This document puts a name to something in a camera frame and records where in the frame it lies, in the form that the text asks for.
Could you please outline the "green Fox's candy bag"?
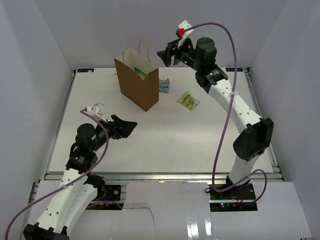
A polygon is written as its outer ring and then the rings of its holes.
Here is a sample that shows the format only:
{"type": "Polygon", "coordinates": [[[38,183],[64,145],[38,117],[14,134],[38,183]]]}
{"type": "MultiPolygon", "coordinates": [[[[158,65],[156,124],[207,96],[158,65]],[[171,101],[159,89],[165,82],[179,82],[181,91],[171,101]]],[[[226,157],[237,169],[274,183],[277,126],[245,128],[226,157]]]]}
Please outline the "green Fox's candy bag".
{"type": "Polygon", "coordinates": [[[134,68],[134,72],[143,80],[148,76],[147,74],[145,74],[142,70],[140,70],[137,67],[134,68]]]}

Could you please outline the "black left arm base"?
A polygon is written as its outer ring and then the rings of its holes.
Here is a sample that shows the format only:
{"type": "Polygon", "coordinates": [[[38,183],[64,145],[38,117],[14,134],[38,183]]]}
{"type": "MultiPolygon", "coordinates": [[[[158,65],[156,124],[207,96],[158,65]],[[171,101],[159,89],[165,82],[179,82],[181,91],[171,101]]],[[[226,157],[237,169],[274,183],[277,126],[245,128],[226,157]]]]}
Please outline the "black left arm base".
{"type": "Polygon", "coordinates": [[[105,185],[85,183],[78,194],[82,199],[95,201],[119,201],[121,199],[121,185],[105,185]]]}

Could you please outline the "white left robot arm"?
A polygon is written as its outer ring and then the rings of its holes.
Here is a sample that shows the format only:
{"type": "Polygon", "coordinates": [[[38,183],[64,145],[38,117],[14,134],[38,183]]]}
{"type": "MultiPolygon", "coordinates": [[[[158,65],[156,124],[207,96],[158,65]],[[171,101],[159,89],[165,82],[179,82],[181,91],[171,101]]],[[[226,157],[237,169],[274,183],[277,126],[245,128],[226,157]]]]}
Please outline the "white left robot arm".
{"type": "Polygon", "coordinates": [[[27,224],[23,236],[27,240],[68,240],[76,222],[93,200],[106,194],[104,178],[92,174],[103,159],[97,151],[108,148],[109,140],[125,139],[138,125],[111,115],[111,120],[98,120],[97,125],[81,124],[76,131],[69,159],[59,187],[34,224],[27,224]]]}

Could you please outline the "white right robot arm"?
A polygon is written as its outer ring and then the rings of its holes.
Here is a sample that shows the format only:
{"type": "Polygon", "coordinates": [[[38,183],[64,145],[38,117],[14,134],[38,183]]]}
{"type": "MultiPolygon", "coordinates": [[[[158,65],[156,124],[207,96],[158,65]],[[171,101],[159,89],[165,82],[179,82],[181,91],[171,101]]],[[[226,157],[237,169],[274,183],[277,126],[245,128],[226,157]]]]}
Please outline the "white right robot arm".
{"type": "Polygon", "coordinates": [[[262,118],[233,89],[226,73],[216,64],[215,42],[201,37],[193,45],[192,41],[177,39],[167,44],[165,50],[158,51],[166,67],[180,62],[195,70],[195,79],[204,91],[215,99],[227,113],[226,121],[233,121],[239,135],[233,142],[235,160],[225,184],[211,185],[211,193],[223,193],[236,200],[244,193],[253,167],[259,157],[270,146],[274,123],[270,118],[262,118]]]}

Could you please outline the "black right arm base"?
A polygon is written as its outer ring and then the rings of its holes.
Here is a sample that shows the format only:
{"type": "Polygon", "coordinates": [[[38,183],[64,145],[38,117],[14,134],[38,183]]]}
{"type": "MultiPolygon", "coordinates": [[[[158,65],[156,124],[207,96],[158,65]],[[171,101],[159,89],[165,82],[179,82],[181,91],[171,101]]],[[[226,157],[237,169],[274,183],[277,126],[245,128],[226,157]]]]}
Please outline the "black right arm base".
{"type": "Polygon", "coordinates": [[[258,210],[256,194],[252,183],[238,190],[224,192],[213,191],[211,185],[204,190],[209,194],[209,205],[212,213],[255,212],[258,210]]]}

